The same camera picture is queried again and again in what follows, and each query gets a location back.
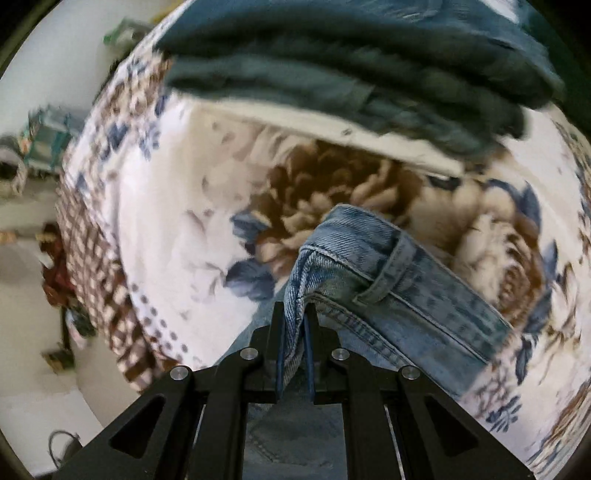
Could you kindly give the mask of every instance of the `red cloth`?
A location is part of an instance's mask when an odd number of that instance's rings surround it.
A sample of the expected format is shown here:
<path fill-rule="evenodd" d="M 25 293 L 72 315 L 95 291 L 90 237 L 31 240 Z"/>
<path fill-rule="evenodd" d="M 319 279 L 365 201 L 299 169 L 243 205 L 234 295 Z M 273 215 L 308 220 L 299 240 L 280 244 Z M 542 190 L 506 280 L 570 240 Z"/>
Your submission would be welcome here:
<path fill-rule="evenodd" d="M 67 307 L 70 298 L 75 297 L 74 285 L 70 281 L 66 268 L 66 251 L 61 240 L 60 229 L 56 223 L 46 223 L 43 233 L 53 233 L 57 238 L 53 242 L 40 242 L 42 252 L 53 260 L 53 267 L 43 267 L 43 291 L 52 306 Z"/>

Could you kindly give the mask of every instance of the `checkered pattern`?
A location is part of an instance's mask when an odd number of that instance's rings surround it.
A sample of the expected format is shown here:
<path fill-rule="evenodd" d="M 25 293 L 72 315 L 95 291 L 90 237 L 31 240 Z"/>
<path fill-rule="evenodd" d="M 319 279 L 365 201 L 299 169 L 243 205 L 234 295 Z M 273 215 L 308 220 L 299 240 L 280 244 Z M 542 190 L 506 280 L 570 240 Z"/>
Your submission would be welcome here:
<path fill-rule="evenodd" d="M 80 195 L 64 183 L 58 189 L 57 220 L 76 296 L 90 320 L 117 355 L 117 366 L 131 387 L 143 391 L 176 362 L 151 345 L 136 317 L 118 258 L 91 220 Z"/>

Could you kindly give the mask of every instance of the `belt loop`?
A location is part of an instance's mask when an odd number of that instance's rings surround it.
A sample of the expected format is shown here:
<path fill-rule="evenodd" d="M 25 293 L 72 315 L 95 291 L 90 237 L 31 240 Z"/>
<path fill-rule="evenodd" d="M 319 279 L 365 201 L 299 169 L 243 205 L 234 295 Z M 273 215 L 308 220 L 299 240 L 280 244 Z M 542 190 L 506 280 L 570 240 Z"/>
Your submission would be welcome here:
<path fill-rule="evenodd" d="M 381 272 L 367 290 L 353 298 L 353 302 L 363 307 L 382 300 L 400 281 L 400 277 L 413 261 L 416 251 L 415 243 L 405 232 L 400 231 L 398 243 Z"/>

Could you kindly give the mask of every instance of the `cable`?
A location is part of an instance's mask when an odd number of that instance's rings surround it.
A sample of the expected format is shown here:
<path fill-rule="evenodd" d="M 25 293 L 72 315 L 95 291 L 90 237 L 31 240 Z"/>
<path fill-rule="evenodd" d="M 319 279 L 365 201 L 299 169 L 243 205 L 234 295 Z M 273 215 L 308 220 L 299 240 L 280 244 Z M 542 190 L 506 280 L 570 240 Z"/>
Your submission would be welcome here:
<path fill-rule="evenodd" d="M 53 462 L 53 465 L 56 466 L 56 468 L 59 468 L 60 465 L 63 463 L 63 460 L 57 460 L 55 455 L 53 455 L 53 439 L 60 434 L 68 435 L 68 437 L 70 437 L 72 440 L 80 440 L 80 437 L 78 435 L 74 435 L 65 430 L 54 430 L 53 432 L 51 432 L 51 434 L 49 435 L 49 456 L 51 457 L 51 461 Z"/>

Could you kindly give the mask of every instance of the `metal screw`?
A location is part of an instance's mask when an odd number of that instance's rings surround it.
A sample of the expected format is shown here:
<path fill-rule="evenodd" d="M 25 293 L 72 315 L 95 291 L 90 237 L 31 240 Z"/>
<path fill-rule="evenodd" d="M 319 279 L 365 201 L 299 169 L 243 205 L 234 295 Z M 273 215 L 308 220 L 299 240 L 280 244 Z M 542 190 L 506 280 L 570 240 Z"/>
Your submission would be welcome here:
<path fill-rule="evenodd" d="M 401 370 L 402 376 L 407 380 L 416 380 L 421 376 L 421 371 L 417 367 L 413 367 L 412 365 L 407 365 L 403 367 Z"/>
<path fill-rule="evenodd" d="M 258 350 L 256 348 L 249 346 L 249 347 L 243 348 L 240 351 L 240 356 L 244 360 L 254 360 L 258 356 Z"/>
<path fill-rule="evenodd" d="M 187 367 L 174 367 L 170 371 L 170 378 L 173 380 L 184 380 L 187 378 L 189 374 L 189 369 Z"/>
<path fill-rule="evenodd" d="M 339 361 L 343 361 L 343 360 L 347 360 L 351 354 L 349 353 L 349 351 L 345 348 L 335 348 L 332 351 L 332 358 L 334 358 L 335 360 L 339 360 Z"/>

